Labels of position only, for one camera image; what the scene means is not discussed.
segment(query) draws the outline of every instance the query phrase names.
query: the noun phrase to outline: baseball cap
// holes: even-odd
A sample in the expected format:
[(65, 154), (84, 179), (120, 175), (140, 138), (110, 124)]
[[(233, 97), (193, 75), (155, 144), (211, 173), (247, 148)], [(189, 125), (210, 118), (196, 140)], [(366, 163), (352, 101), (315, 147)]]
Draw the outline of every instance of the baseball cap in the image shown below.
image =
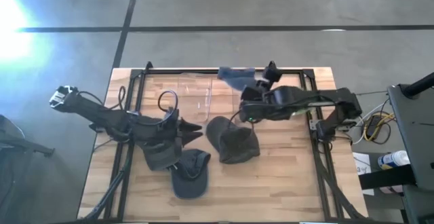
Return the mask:
[(176, 197), (194, 199), (202, 196), (208, 188), (207, 164), (211, 155), (199, 149), (182, 152), (179, 162), (169, 167), (172, 187)]
[(260, 155), (258, 137), (251, 128), (239, 127), (223, 116), (212, 119), (206, 136), (219, 152), (220, 162), (236, 164)]

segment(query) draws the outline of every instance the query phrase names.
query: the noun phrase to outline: clear plastic container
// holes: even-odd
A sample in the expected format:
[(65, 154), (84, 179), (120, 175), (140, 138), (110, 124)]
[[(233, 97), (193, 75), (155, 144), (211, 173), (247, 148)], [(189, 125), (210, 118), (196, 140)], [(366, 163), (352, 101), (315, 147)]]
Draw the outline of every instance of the clear plastic container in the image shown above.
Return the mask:
[(197, 73), (178, 76), (180, 116), (191, 123), (205, 123), (210, 116), (212, 77)]

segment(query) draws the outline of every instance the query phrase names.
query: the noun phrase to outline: concrete floor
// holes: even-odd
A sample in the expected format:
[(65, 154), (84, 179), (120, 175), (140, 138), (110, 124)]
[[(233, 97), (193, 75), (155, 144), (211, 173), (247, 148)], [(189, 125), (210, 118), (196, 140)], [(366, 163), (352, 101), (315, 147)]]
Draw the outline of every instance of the concrete floor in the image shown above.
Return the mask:
[[(20, 207), (9, 223), (52, 223), (76, 217), (95, 134), (78, 115), (51, 109), (59, 85), (104, 98), (120, 33), (13, 33), (14, 27), (122, 26), (129, 0), (0, 0), (0, 113), (33, 142), (55, 147), (35, 155)], [(434, 24), (434, 0), (137, 0), (132, 26), (398, 25)], [(359, 92), (385, 90), (434, 71), (434, 31), (300, 31), (130, 33), (121, 67), (332, 67), (336, 85)], [(385, 94), (360, 96), (368, 112)], [(397, 128), (383, 146), (403, 149)], [(376, 200), (370, 213), (381, 215)]]

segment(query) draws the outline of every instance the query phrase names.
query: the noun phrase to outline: black metal frame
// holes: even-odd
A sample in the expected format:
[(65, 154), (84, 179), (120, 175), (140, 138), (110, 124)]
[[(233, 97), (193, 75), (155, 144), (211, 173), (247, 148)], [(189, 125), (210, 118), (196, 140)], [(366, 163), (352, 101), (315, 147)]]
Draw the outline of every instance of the black metal frame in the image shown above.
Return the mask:
[[(135, 110), (139, 111), (141, 107), (141, 101), (143, 97), (144, 92), (144, 83), (146, 75), (175, 75), (175, 74), (181, 74), (181, 73), (201, 73), (201, 74), (217, 74), (218, 69), (152, 69), (153, 66), (150, 62), (148, 62), (145, 70), (140, 69), (133, 69), (130, 75), (130, 83), (128, 86), (127, 91), (127, 99), (125, 102), (125, 108), (129, 109), (131, 105), (131, 99), (132, 99), (132, 90), (134, 89), (134, 82), (139, 77), (139, 88), (138, 88), (138, 96), (136, 101), (136, 107)], [(257, 72), (262, 72), (263, 69), (256, 69)], [(312, 90), (317, 90), (317, 84), (315, 80), (315, 73), (313, 69), (282, 69), (281, 70), (283, 74), (289, 74), (289, 75), (297, 75), (300, 78), (300, 85), (301, 88), (304, 90), (307, 90), (307, 83), (306, 79), (309, 81), (311, 85)], [(323, 114), (320, 108), (316, 109), (316, 114), (318, 119), (323, 119)], [(349, 204), (349, 201), (345, 198), (344, 194), (338, 189), (337, 182), (336, 182), (336, 175), (334, 172), (334, 166), (332, 161), (332, 154), (330, 153), (330, 149), (324, 145), (324, 155), (325, 155), (325, 161), (326, 166), (323, 165), (323, 162), (321, 160), (321, 156), (319, 154), (319, 141), (315, 137), (315, 131), (311, 130), (309, 126), (309, 121), (313, 119), (313, 116), (310, 111), (306, 113), (307, 115), (307, 128), (309, 129), (309, 134), (311, 137), (311, 144), (313, 149), (313, 160), (315, 162), (315, 169), (317, 173), (317, 181), (318, 181), (318, 188), (319, 188), (319, 194), (321, 198), (321, 204), (323, 207), (323, 215), (326, 222), (334, 222), (334, 223), (379, 223), (374, 222), (371, 220), (357, 220), (357, 219), (346, 219), (344, 217), (344, 213), (342, 210), (342, 203), (338, 201), (339, 197), (342, 200), (342, 197), (345, 204)], [(128, 144), (128, 151), (127, 156), (125, 159), (125, 165), (127, 166), (125, 170), (122, 172), (122, 179), (119, 181), (119, 164), (120, 159), (122, 155), (122, 149), (123, 144), (118, 144), (116, 153), (115, 153), (115, 161), (113, 164), (113, 170), (112, 170), (112, 180), (111, 180), (111, 186), (109, 187), (108, 192), (108, 201), (105, 205), (105, 211), (103, 219), (79, 219), (71, 223), (122, 223), (123, 222), (123, 216), (125, 212), (125, 204), (126, 204), (126, 195), (127, 195), (127, 188), (128, 188), (128, 181), (130, 177), (130, 169), (131, 169), (131, 161), (132, 161), (132, 154), (134, 150), (134, 142), (129, 142)], [(119, 207), (117, 210), (117, 216), (112, 217), (112, 207), (113, 207), (113, 194), (118, 187), (119, 183), (122, 181), (122, 188), (121, 188), (121, 194), (119, 197)], [(326, 191), (326, 184), (324, 182), (327, 182), (330, 189), (332, 190), (332, 195), (334, 197), (334, 205), (336, 209), (336, 217), (332, 216), (332, 213), (330, 211), (330, 206), (328, 203), (328, 196)]]

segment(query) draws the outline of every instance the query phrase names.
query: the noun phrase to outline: butcher block tabletop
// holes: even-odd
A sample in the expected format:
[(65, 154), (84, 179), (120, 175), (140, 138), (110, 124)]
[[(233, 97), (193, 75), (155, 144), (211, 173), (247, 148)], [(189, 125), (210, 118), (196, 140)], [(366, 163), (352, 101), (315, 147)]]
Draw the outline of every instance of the butcher block tabletop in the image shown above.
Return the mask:
[[(319, 90), (336, 89), (330, 67), (313, 69)], [(113, 69), (106, 107), (118, 103), (121, 86), (128, 87), (132, 69)], [(184, 74), (146, 75), (141, 114), (162, 117), (157, 106), (160, 93), (173, 90), (180, 96), (180, 116), (188, 122), (203, 126), (216, 116), (230, 118), (237, 112), (240, 91), (217, 79), (216, 74), (200, 75), (195, 86), (210, 88), (209, 94), (191, 92), (182, 97), (179, 89)], [(298, 75), (285, 74), (276, 86), (298, 86)], [(134, 86), (131, 108), (134, 108), (138, 85)], [(205, 99), (208, 108), (197, 108), (197, 100)], [(167, 94), (163, 106), (173, 104)], [(327, 117), (332, 107), (323, 108)], [(208, 163), (208, 190), (195, 200), (181, 200), (172, 190), (168, 171), (150, 171), (143, 151), (135, 146), (123, 221), (129, 222), (274, 222), (274, 221), (324, 221), (318, 190), (317, 173), (312, 154), (306, 115), (295, 115), (279, 122), (262, 121), (255, 124), (260, 156), (241, 164), (222, 164), (218, 152), (204, 135), (186, 145), (185, 149), (200, 149), (210, 153)], [(106, 134), (98, 134), (95, 146), (106, 142)], [(127, 145), (123, 149), (123, 165)], [(98, 148), (92, 155), (78, 217), (84, 217), (100, 201), (107, 190), (116, 152), (116, 142)], [(364, 216), (368, 215), (361, 192), (353, 152), (348, 140), (337, 138), (333, 142), (332, 159), (336, 178), (343, 193)], [(114, 197), (112, 216), (119, 205), (120, 186)], [(332, 216), (333, 197), (328, 189)]]

